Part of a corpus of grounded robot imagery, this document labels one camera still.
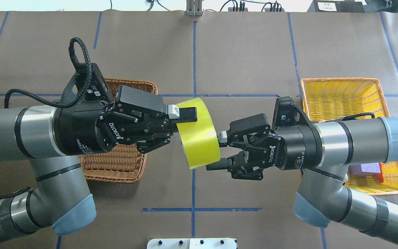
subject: black box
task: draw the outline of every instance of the black box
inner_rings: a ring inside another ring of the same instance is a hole
[[[307,12],[351,12],[365,13],[362,2],[313,0]]]

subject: white logo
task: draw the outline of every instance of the white logo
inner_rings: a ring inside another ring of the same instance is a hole
[[[271,146],[270,145],[270,159],[268,160],[269,163],[273,162],[273,157],[274,157],[274,150],[275,150],[276,146]]]
[[[116,139],[124,139],[123,137],[121,137],[121,135],[119,134],[119,132],[117,132],[117,129],[115,127],[114,123],[109,123],[110,129],[112,129],[113,133],[116,136]]]

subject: red object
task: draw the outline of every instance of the red object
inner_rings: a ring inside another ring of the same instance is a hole
[[[379,173],[379,174],[375,174],[374,177],[376,177],[376,179],[377,179],[380,183],[383,183],[383,182],[384,182],[384,179],[383,179],[382,163],[379,163],[379,167],[380,167],[380,173]]]

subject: brown wicker basket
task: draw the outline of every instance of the brown wicker basket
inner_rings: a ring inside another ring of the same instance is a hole
[[[158,88],[152,82],[111,78],[105,81],[114,97],[120,85],[158,94]],[[109,153],[81,155],[79,160],[87,180],[136,183],[144,172],[147,154],[139,153],[135,145],[116,145]]]

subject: metal bracket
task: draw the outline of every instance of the metal bracket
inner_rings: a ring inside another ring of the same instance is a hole
[[[187,0],[187,16],[202,16],[202,0]]]

